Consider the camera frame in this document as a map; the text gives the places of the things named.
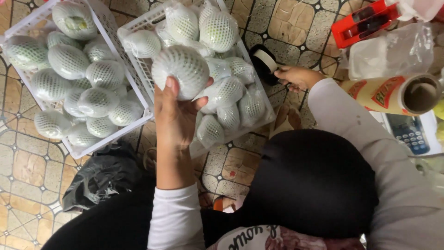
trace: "woman's left hand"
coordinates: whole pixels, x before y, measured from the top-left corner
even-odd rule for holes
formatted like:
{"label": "woman's left hand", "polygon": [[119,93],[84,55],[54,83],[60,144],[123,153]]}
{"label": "woman's left hand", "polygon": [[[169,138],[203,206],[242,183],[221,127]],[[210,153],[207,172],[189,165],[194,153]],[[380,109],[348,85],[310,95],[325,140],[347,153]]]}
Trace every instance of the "woman's left hand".
{"label": "woman's left hand", "polygon": [[[207,104],[208,97],[195,101],[177,101],[179,83],[174,77],[166,79],[165,89],[157,85],[154,91],[158,151],[182,150],[193,141],[197,112]],[[210,77],[207,86],[213,84]]]}

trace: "red tape dispenser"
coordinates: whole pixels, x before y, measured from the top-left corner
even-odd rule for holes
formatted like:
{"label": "red tape dispenser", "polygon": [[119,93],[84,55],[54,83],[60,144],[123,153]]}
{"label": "red tape dispenser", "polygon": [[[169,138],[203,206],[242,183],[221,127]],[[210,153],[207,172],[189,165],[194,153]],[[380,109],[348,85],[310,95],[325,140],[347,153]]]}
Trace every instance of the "red tape dispenser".
{"label": "red tape dispenser", "polygon": [[392,20],[400,17],[397,3],[387,6],[378,0],[353,12],[332,25],[332,33],[338,48],[346,48],[371,34],[387,28]]}

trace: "paper tube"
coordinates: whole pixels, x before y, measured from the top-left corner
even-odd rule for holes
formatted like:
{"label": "paper tube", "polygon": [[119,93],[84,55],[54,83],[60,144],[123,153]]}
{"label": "paper tube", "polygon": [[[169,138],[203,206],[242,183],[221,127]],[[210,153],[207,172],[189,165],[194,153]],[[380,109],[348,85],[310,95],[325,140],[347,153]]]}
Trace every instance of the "paper tube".
{"label": "paper tube", "polygon": [[341,88],[370,111],[418,116],[438,103],[442,88],[430,74],[345,81]]}

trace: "woman's right hand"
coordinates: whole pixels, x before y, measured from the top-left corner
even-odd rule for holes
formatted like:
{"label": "woman's right hand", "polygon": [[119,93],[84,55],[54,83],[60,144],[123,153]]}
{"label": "woman's right hand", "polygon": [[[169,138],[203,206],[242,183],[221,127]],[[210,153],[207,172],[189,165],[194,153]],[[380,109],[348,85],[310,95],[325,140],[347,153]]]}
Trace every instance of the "woman's right hand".
{"label": "woman's right hand", "polygon": [[283,85],[291,83],[288,89],[296,93],[311,89],[317,82],[326,78],[318,71],[297,66],[282,66],[274,75],[283,79]]}

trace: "tape roll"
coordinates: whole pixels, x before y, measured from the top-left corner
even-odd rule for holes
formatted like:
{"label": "tape roll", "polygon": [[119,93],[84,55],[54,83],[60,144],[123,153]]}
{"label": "tape roll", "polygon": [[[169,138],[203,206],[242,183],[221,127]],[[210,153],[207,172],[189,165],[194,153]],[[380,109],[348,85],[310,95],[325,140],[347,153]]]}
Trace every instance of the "tape roll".
{"label": "tape roll", "polygon": [[274,72],[278,69],[278,65],[276,64],[276,62],[273,60],[273,58],[267,54],[266,52],[264,52],[263,50],[258,49],[253,56],[259,58],[260,60],[262,60],[267,67],[270,69],[270,72]]}

